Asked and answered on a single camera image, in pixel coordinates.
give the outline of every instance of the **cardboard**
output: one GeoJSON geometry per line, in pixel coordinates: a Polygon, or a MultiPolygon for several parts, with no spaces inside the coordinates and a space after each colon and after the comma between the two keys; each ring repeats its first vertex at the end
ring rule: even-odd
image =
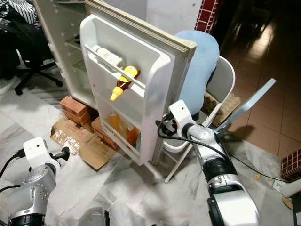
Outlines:
{"type": "Polygon", "coordinates": [[[69,147],[72,154],[79,152],[95,170],[99,170],[115,154],[96,134],[64,117],[53,125],[50,138],[60,146],[69,147]]]}

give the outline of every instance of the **office chair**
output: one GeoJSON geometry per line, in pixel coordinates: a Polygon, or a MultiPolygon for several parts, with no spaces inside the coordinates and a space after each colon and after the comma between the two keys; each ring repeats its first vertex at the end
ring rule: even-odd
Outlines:
{"type": "Polygon", "coordinates": [[[57,86],[63,86],[63,83],[42,72],[42,70],[55,66],[55,62],[43,65],[43,61],[53,59],[51,51],[48,47],[48,42],[41,29],[37,29],[27,23],[10,19],[2,19],[0,28],[12,34],[11,43],[15,44],[19,50],[21,58],[27,67],[26,69],[17,69],[17,73],[28,73],[23,80],[16,86],[15,92],[17,95],[22,95],[22,89],[28,80],[35,74],[40,74],[43,77],[50,79],[57,86]]]}

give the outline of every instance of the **white bottle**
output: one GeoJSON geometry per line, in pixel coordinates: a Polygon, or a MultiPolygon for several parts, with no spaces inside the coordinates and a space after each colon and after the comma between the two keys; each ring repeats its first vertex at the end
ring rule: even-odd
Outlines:
{"type": "Polygon", "coordinates": [[[119,56],[117,56],[114,53],[111,53],[109,50],[106,48],[102,48],[100,46],[93,46],[93,50],[101,55],[107,62],[111,63],[112,65],[115,65],[119,68],[123,68],[125,65],[125,60],[119,56]]]}

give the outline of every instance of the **white folding chair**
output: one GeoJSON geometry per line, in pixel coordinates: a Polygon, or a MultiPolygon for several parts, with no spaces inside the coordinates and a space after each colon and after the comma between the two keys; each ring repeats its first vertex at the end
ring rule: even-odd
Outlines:
{"type": "MultiPolygon", "coordinates": [[[[212,95],[216,99],[218,104],[212,110],[209,116],[207,116],[204,112],[200,111],[198,116],[199,119],[196,121],[198,124],[202,124],[204,127],[208,127],[212,123],[216,113],[222,106],[227,96],[233,90],[234,84],[235,84],[234,69],[228,60],[220,56],[215,71],[206,86],[206,92],[212,95]]],[[[188,155],[192,147],[193,145],[192,144],[188,145],[187,141],[171,140],[171,139],[166,139],[163,141],[163,152],[174,162],[176,162],[176,165],[173,167],[169,175],[166,177],[165,183],[168,183],[168,181],[174,175],[176,170],[179,168],[179,166],[181,165],[185,157],[188,155]],[[173,152],[173,153],[180,152],[185,147],[186,149],[183,151],[183,154],[181,155],[179,160],[176,160],[170,153],[168,153],[168,152],[173,152]]]]}

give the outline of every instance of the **tiled floor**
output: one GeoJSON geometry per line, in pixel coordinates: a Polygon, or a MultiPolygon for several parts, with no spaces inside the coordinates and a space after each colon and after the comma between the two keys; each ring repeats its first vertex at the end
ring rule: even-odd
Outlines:
{"type": "Polygon", "coordinates": [[[229,131],[280,158],[301,148],[301,19],[278,9],[261,36],[238,35],[222,55],[236,72],[233,93],[245,102],[270,78],[277,82],[229,131]]]}

